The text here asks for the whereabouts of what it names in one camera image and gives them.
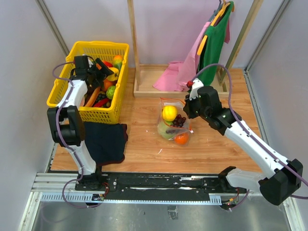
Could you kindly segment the purple grape bunch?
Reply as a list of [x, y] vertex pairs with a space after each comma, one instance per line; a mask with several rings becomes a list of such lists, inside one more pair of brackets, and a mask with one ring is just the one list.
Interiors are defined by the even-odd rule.
[[182, 116], [181, 114], [177, 114], [175, 119], [172, 121], [171, 125], [173, 127], [181, 128], [183, 127], [185, 122], [186, 122], [186, 117]]

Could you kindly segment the yellow lemon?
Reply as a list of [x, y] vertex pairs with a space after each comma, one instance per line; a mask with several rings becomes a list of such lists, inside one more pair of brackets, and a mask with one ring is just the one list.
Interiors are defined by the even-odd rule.
[[164, 106], [162, 111], [162, 117], [167, 122], [172, 122], [178, 114], [177, 108], [172, 105]]

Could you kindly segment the clear zip top bag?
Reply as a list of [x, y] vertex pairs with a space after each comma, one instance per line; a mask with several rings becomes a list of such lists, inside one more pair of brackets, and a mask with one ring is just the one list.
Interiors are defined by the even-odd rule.
[[162, 117], [162, 111], [163, 111], [164, 106], [167, 106], [167, 105], [175, 106], [177, 108], [178, 114], [181, 114], [182, 116], [186, 117], [186, 122], [184, 123], [183, 127], [178, 128], [178, 127], [173, 127], [172, 125], [170, 125], [170, 129], [169, 129], [168, 133], [173, 134], [174, 137], [172, 139], [170, 139], [169, 141], [174, 142], [175, 137], [179, 134], [182, 134], [182, 133], [188, 133], [189, 138], [190, 138], [190, 136], [193, 134], [193, 129], [192, 129], [192, 126], [191, 126], [191, 120], [188, 118], [188, 116], [186, 115], [186, 113], [183, 110], [184, 102], [179, 100], [179, 99], [160, 98], [160, 103], [159, 103], [159, 107], [158, 107], [159, 116], [158, 116], [158, 119], [157, 119], [157, 126], [158, 126], [160, 121], [164, 120], [163, 117]]

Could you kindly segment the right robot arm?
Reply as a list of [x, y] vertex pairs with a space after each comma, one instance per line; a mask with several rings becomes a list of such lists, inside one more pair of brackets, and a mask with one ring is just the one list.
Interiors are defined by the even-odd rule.
[[189, 119], [201, 117], [222, 136], [241, 147], [260, 167], [261, 173], [230, 166], [219, 174], [218, 187], [223, 192], [234, 188], [261, 193], [273, 205], [280, 205], [301, 186], [303, 165], [290, 161], [269, 147], [230, 107], [224, 108], [212, 86], [189, 81], [184, 112]]

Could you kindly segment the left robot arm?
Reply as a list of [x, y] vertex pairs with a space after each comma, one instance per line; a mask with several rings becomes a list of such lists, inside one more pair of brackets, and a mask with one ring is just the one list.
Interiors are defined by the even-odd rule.
[[[70, 77], [56, 76], [55, 70], [68, 64], [75, 66]], [[102, 187], [103, 178], [95, 174], [97, 166], [85, 144], [85, 126], [79, 108], [84, 96], [100, 89], [103, 81], [113, 73], [100, 58], [94, 59], [89, 55], [75, 56], [73, 61], [59, 64], [52, 70], [52, 75], [57, 80], [68, 82], [68, 88], [60, 102], [47, 110], [52, 139], [73, 157], [78, 166], [77, 180], [81, 181], [84, 176], [88, 176], [86, 184], [94, 191]]]

